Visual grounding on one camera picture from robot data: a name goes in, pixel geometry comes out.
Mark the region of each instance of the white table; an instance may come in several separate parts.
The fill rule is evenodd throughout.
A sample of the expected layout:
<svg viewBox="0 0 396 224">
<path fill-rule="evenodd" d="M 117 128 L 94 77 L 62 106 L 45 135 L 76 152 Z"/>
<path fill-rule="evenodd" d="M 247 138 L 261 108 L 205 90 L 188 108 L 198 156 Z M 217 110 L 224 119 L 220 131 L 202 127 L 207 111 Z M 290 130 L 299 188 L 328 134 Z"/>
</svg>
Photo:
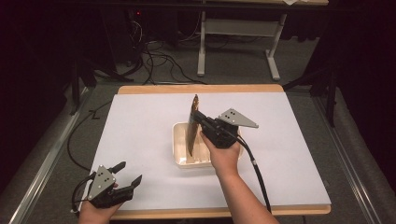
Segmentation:
<svg viewBox="0 0 396 224">
<path fill-rule="evenodd" d="M 262 171 L 274 215 L 327 214 L 331 202 L 285 92 L 278 85 L 122 87 L 114 96 L 93 170 L 121 161 L 120 188 L 139 175 L 134 198 L 114 219 L 228 217 L 213 167 L 180 169 L 172 153 L 172 128 L 187 122 L 194 94 L 214 118 L 233 107 L 257 122 L 241 133 Z M 238 170 L 264 203 L 248 154 Z"/>
</svg>

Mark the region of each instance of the desk leg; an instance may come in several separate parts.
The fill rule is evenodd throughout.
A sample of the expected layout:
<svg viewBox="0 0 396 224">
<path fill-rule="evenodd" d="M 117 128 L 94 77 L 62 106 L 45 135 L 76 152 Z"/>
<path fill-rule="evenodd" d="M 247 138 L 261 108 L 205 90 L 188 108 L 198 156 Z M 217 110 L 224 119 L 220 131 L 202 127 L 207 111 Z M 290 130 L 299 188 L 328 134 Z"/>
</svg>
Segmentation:
<svg viewBox="0 0 396 224">
<path fill-rule="evenodd" d="M 201 15 L 201 46 L 198 55 L 198 77 L 205 75 L 205 21 L 206 13 L 203 11 Z"/>
<path fill-rule="evenodd" d="M 267 58 L 268 65 L 270 67 L 271 75 L 273 77 L 273 80 L 275 80 L 275 81 L 279 81 L 280 76 L 279 76 L 279 72 L 277 71 L 277 68 L 276 68 L 274 54 L 275 54 L 275 50 L 277 47 L 277 43 L 279 42 L 280 35 L 282 34 L 283 26 L 285 25 L 286 16 L 287 16 L 286 14 L 282 14 L 282 16 L 280 17 L 280 21 L 279 21 L 278 26 L 276 27 L 276 32 L 274 35 L 273 46 L 270 50 L 265 51 L 265 56 Z"/>
</svg>

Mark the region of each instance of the white desk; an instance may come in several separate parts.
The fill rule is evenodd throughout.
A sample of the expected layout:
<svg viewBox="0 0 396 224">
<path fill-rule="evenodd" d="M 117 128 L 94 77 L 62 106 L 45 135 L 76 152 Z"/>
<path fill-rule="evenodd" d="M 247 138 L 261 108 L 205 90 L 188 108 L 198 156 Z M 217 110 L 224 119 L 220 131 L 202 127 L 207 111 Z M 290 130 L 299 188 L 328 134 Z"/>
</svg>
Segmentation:
<svg viewBox="0 0 396 224">
<path fill-rule="evenodd" d="M 114 219 L 230 215 L 214 169 L 180 169 L 173 157 L 173 125 L 188 120 L 195 93 L 200 111 L 211 118 L 233 107 L 260 125 L 241 133 L 262 171 L 274 215 L 330 212 L 330 199 L 280 86 L 152 86 L 119 90 L 94 158 L 93 170 L 127 162 L 115 175 L 120 187 L 143 175 L 134 198 Z M 263 202 L 248 154 L 238 169 Z"/>
<path fill-rule="evenodd" d="M 286 5 L 283 0 L 212 0 L 211 2 L 238 2 L 238 3 L 258 3 L 258 4 L 278 4 Z M 297 0 L 294 4 L 306 6 L 327 6 L 328 0 L 308 0 L 307 2 Z M 205 75 L 205 35 L 252 35 L 252 36 L 269 36 L 273 38 L 272 45 L 265 50 L 265 57 L 271 71 L 273 80 L 280 80 L 274 59 L 277 43 L 282 34 L 287 15 L 283 14 L 278 21 L 239 21 L 239 20 L 217 20 L 209 19 L 206 13 L 201 13 L 201 45 L 198 55 L 198 72 L 199 77 Z"/>
</svg>

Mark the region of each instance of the clear plastic tray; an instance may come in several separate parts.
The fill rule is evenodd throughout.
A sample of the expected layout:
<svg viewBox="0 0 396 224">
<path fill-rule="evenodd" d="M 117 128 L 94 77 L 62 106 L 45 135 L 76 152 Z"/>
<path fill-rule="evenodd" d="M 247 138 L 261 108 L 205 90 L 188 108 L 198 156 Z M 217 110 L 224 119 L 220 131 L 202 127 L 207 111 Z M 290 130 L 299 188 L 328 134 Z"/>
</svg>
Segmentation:
<svg viewBox="0 0 396 224">
<path fill-rule="evenodd" d="M 186 133 L 189 123 L 176 123 L 173 127 L 173 154 L 175 162 L 180 168 L 197 168 L 211 166 L 210 152 L 199 132 L 201 126 L 198 127 L 198 134 L 195 138 L 192 155 L 186 147 Z M 241 147 L 239 158 L 241 158 L 243 148 Z"/>
</svg>

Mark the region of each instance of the wooden edge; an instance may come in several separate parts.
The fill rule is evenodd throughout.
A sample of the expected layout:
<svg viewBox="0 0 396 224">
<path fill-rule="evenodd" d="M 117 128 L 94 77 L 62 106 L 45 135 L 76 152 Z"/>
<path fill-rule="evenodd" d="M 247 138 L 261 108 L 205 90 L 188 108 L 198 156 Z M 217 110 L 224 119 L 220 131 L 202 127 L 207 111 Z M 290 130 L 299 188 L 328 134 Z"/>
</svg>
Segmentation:
<svg viewBox="0 0 396 224">
<path fill-rule="evenodd" d="M 272 206 L 274 216 L 305 216 L 326 215 L 332 210 L 330 205 L 295 205 Z M 206 209 L 164 209 L 150 211 L 122 211 L 119 210 L 111 218 L 113 220 L 126 219 L 178 219 L 178 218 L 207 218 L 230 217 L 228 208 Z"/>
<path fill-rule="evenodd" d="M 122 86 L 119 88 L 118 94 L 261 92 L 261 91 L 283 92 L 283 88 L 278 84 Z"/>
</svg>

